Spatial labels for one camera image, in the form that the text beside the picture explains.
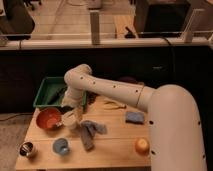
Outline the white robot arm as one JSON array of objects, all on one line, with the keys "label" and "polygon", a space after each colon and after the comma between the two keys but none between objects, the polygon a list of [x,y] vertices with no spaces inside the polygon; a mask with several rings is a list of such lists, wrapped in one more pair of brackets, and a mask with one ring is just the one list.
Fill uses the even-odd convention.
[{"label": "white robot arm", "polygon": [[148,114],[152,171],[207,171],[199,109],[185,88],[167,84],[157,89],[101,79],[87,64],[64,75],[64,106],[77,107],[85,91],[106,96]]}]

